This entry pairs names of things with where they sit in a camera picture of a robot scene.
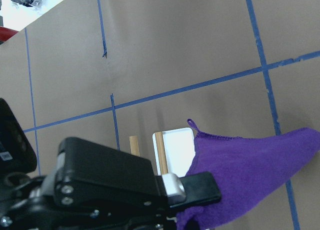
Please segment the wooden dowel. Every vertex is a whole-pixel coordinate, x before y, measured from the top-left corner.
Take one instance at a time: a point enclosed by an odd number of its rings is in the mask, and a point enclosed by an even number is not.
[[[131,154],[135,155],[135,156],[140,156],[138,137],[137,136],[130,136],[129,140],[130,140]]]
[[[166,159],[164,136],[162,131],[155,133],[155,142],[156,142],[156,149],[158,151],[160,172],[161,174],[167,174],[168,165],[167,165],[167,159]]]

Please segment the purple cloth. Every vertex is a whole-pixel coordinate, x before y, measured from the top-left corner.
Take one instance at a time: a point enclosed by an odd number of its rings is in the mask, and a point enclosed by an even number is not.
[[[244,215],[288,181],[320,150],[320,132],[301,128],[267,138],[212,135],[194,138],[195,157],[186,175],[211,172],[221,191],[221,202],[193,206],[177,214],[177,229],[215,228]]]

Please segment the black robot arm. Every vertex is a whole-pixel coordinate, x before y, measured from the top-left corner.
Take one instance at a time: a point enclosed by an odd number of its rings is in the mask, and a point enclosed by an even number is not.
[[[221,199],[208,172],[155,176],[148,159],[77,137],[29,179],[36,156],[3,99],[0,114],[0,230],[175,230],[177,212]]]

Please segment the screw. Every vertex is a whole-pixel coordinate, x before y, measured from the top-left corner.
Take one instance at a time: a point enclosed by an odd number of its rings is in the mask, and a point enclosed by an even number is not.
[[[71,194],[73,191],[74,191],[74,188],[72,186],[70,186],[70,185],[64,185],[61,188],[61,192],[63,194]]]
[[[148,207],[148,206],[150,206],[152,204],[152,202],[151,201],[146,201],[143,204]]]
[[[155,229],[157,230],[163,230],[164,229],[164,226],[162,224],[157,224],[155,225]]]
[[[3,216],[0,220],[0,225],[4,228],[9,227],[11,224],[13,223],[13,221],[11,220],[10,217],[8,216]]]
[[[63,205],[70,205],[70,204],[72,204],[74,202],[74,200],[71,198],[71,197],[64,197],[64,198],[62,198],[62,200],[61,200],[61,203],[63,204]]]
[[[100,211],[96,209],[90,214],[90,218],[96,219],[99,216],[99,214],[100,214]]]

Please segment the blue tape line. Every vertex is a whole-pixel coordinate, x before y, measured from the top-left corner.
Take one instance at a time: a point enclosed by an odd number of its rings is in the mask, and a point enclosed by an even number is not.
[[[33,94],[33,90],[32,90],[31,65],[30,65],[30,53],[29,53],[29,41],[28,41],[27,28],[24,29],[24,34],[25,34],[25,45],[26,45],[26,57],[28,60],[29,83],[30,83],[31,104],[32,104],[32,114],[33,114],[33,127],[36,128],[36,113],[35,113],[35,104],[34,104],[34,94]],[[36,160],[37,160],[37,165],[38,165],[38,173],[39,173],[39,175],[41,175],[38,135],[37,135],[36,129],[34,129],[34,137],[35,137],[35,148],[36,148]]]
[[[114,99],[114,94],[113,93],[111,94],[110,99],[111,99],[111,104],[112,104],[112,113],[113,113],[113,121],[114,121],[116,146],[117,146],[118,150],[120,151],[119,131],[118,131],[116,108],[115,108],[115,99]]]
[[[91,117],[91,116],[94,116],[94,115],[98,115],[98,114],[102,114],[102,113],[106,113],[106,112],[110,112],[110,111],[112,111],[111,107],[103,108],[101,110],[92,111],[92,112],[81,114],[81,115],[78,115],[78,116],[73,116],[73,117],[69,117],[69,118],[63,119],[63,120],[59,120],[59,121],[51,122],[51,123],[48,123],[48,124],[36,126],[35,128],[29,128],[29,129],[24,130],[24,132],[27,133],[27,132],[34,131],[34,130],[44,129],[44,128],[52,127],[52,126],[59,125],[59,124],[64,124],[64,123],[67,123],[67,122],[71,122],[71,121],[75,121],[75,120]]]
[[[294,63],[298,63],[298,62],[301,62],[301,61],[314,59],[314,58],[318,58],[318,57],[320,57],[320,51],[314,51],[314,52],[310,52],[310,53],[298,56],[297,58],[289,58],[289,59],[285,59],[285,60],[282,60],[282,61],[277,61],[277,62],[268,64],[267,68],[269,70],[271,70],[271,69],[275,69],[275,68],[278,68],[278,67],[282,67],[282,66],[286,66],[286,65],[289,65],[289,64],[294,64]]]
[[[107,43],[106,43],[106,36],[105,36],[105,27],[104,27],[104,20],[102,18],[102,11],[101,11],[101,4],[100,0],[98,2],[98,10],[99,10],[99,18],[100,18],[100,26],[101,26],[101,34],[102,34],[102,44],[103,44],[103,55],[102,57],[107,55]]]
[[[289,205],[290,205],[290,211],[291,211],[294,230],[299,230],[300,224],[299,224],[297,207],[296,207],[296,203],[295,203],[294,189],[292,187],[291,180],[289,180],[285,183],[285,187],[286,187],[286,192],[288,193],[288,201],[289,201]]]
[[[308,54],[304,54],[304,55],[301,55],[301,56],[299,56],[297,58],[294,58],[294,59],[293,58],[288,58],[288,59],[285,59],[285,60],[282,60],[282,61],[277,61],[277,62],[268,64],[266,66],[266,68],[268,70],[271,70],[271,69],[275,69],[275,68],[278,68],[278,67],[281,67],[281,66],[290,65],[290,64],[294,64],[294,63],[297,63],[297,62],[300,62],[300,61],[303,61],[303,60],[314,59],[314,58],[317,58],[317,57],[320,57],[320,51],[315,51],[315,52],[311,52],[311,53],[308,53]],[[150,100],[159,99],[159,98],[162,98],[162,97],[166,97],[166,96],[170,96],[170,95],[186,92],[186,91],[193,90],[193,89],[198,89],[198,88],[210,86],[210,85],[217,84],[217,83],[222,83],[222,82],[225,82],[225,81],[228,81],[228,80],[233,80],[233,79],[240,78],[240,77],[245,77],[245,76],[248,76],[248,75],[251,75],[251,74],[255,74],[255,73],[258,73],[258,72],[262,72],[262,71],[263,71],[262,67],[252,68],[252,69],[249,69],[249,70],[246,70],[246,71],[238,72],[238,73],[231,74],[231,75],[224,76],[224,77],[220,77],[220,78],[217,78],[217,79],[204,81],[204,82],[197,83],[197,84],[194,84],[194,85],[182,87],[182,88],[179,88],[179,89],[176,89],[176,90],[167,91],[167,92],[160,93],[160,94],[157,94],[157,95],[153,95],[153,96],[141,98],[141,99],[138,99],[138,100],[130,101],[130,102],[127,102],[127,103],[123,103],[123,104],[120,104],[118,106],[115,106],[115,108],[116,109],[120,109],[120,108],[128,107],[128,106],[131,106],[131,105],[147,102],[147,101],[150,101]],[[104,108],[104,109],[101,109],[101,110],[98,110],[98,111],[93,111],[93,112],[89,112],[89,113],[82,114],[82,115],[79,115],[79,116],[70,117],[70,118],[67,118],[67,119],[64,119],[64,120],[55,121],[55,122],[52,122],[52,123],[41,125],[41,126],[38,126],[36,128],[34,128],[34,127],[33,128],[28,128],[28,129],[24,130],[23,132],[28,133],[28,132],[34,131],[35,129],[37,129],[37,130],[38,129],[43,129],[43,128],[51,127],[51,126],[54,126],[54,125],[63,124],[63,123],[67,123],[67,122],[70,122],[70,121],[74,121],[74,120],[90,117],[90,116],[93,116],[93,115],[109,112],[111,110],[112,110],[112,108]]]
[[[277,108],[276,108],[276,100],[275,100],[274,92],[272,90],[269,71],[263,71],[263,77],[264,77],[265,86],[266,86],[266,89],[268,92],[268,99],[269,99],[269,104],[270,104],[270,109],[271,109],[274,131],[275,131],[276,135],[280,135],[281,128],[280,128],[280,123],[278,122],[278,112],[277,112]]]
[[[263,44],[262,44],[260,33],[259,33],[258,23],[257,23],[255,11],[254,11],[254,6],[252,3],[252,0],[246,0],[246,4],[247,4],[249,16],[250,16],[250,21],[251,21],[254,37],[255,37],[256,47],[257,47],[260,62],[261,62],[265,86],[268,90],[268,99],[269,99],[275,134],[280,135],[281,129],[280,129],[280,124],[278,122],[278,113],[277,113],[277,108],[276,108],[275,96],[274,96],[274,93],[272,90],[272,84],[271,84],[271,80],[270,80],[270,76],[269,76],[269,68],[267,65],[266,56],[265,56]],[[313,54],[308,55],[308,56],[307,55],[301,56],[299,58],[299,61],[304,60],[305,58],[313,57]],[[287,60],[285,62],[282,61],[281,64],[290,64],[290,62],[291,62],[290,60]],[[287,189],[287,195],[288,195],[288,201],[289,201],[289,205],[290,205],[293,227],[294,227],[294,230],[300,230],[300,224],[299,224],[298,213],[297,213],[297,206],[295,203],[295,198],[294,198],[294,194],[293,194],[293,188],[291,185],[291,181],[289,180],[285,185],[286,185],[286,189]]]
[[[134,101],[122,103],[122,104],[116,105],[115,109],[121,109],[121,108],[129,107],[129,106],[132,106],[132,105],[148,102],[148,101],[151,101],[151,100],[160,99],[160,98],[167,97],[167,96],[170,96],[170,95],[175,95],[175,94],[187,92],[187,91],[190,91],[190,90],[203,88],[203,87],[210,86],[210,85],[213,85],[213,84],[226,82],[228,80],[233,80],[233,79],[245,77],[245,76],[248,76],[248,75],[251,75],[251,74],[256,74],[256,73],[259,73],[261,71],[262,71],[261,67],[252,68],[252,69],[249,69],[249,70],[246,70],[246,71],[242,71],[242,72],[238,72],[238,73],[234,73],[234,74],[231,74],[231,75],[228,75],[228,76],[223,76],[223,77],[220,77],[220,78],[216,78],[216,79],[212,79],[212,80],[196,83],[196,84],[193,84],[193,85],[181,87],[181,88],[174,89],[174,90],[171,90],[171,91],[162,92],[162,93],[159,93],[159,94],[156,94],[156,95],[147,96],[147,97],[144,97],[144,98],[141,98],[141,99],[137,99],[137,100],[134,100]]]
[[[245,0],[245,1],[246,1],[246,5],[248,7],[248,11],[249,11],[250,21],[251,21],[251,25],[252,25],[253,34],[255,37],[256,47],[258,49],[258,53],[259,53],[259,57],[260,57],[261,66],[263,67],[263,66],[267,65],[267,61],[266,61],[266,56],[264,53],[264,47],[262,45],[262,41],[260,38],[258,23],[257,23],[255,11],[254,11],[254,5],[252,3],[252,0]]]

